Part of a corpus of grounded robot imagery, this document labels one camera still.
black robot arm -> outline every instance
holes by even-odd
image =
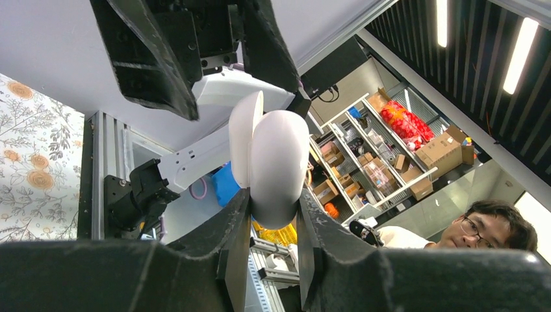
[[[373,248],[323,213],[308,191],[298,204],[305,311],[551,307],[551,271],[529,253]],[[244,189],[217,215],[167,246],[138,240],[3,244],[2,308],[241,312],[250,229],[250,197]]]

white ceiling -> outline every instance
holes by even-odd
[[[272,2],[288,49],[300,64],[327,38],[384,1]],[[230,111],[200,107],[202,122],[192,123],[124,99],[87,0],[0,1],[0,72],[87,116],[104,111],[173,150],[206,135]]]

white curved object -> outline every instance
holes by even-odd
[[[231,173],[242,189],[250,186],[250,154],[253,132],[262,118],[264,94],[250,94],[235,106],[229,115],[229,153]]]
[[[251,145],[250,187],[252,215],[262,227],[281,229],[295,217],[308,153],[308,126],[297,114],[275,110],[257,124]]]

fluorescent light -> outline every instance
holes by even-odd
[[[522,21],[513,57],[511,58],[511,63],[509,64],[509,69],[505,77],[505,83],[503,84],[503,90],[508,94],[515,93],[522,69],[526,63],[526,58],[528,58],[528,53],[532,47],[537,26],[537,22],[531,18],[524,18]]]
[[[404,95],[405,95],[405,106],[407,108],[408,112],[411,112],[411,105],[409,103],[409,92],[407,89],[404,89]]]
[[[448,0],[436,0],[436,25],[438,44],[448,45]]]

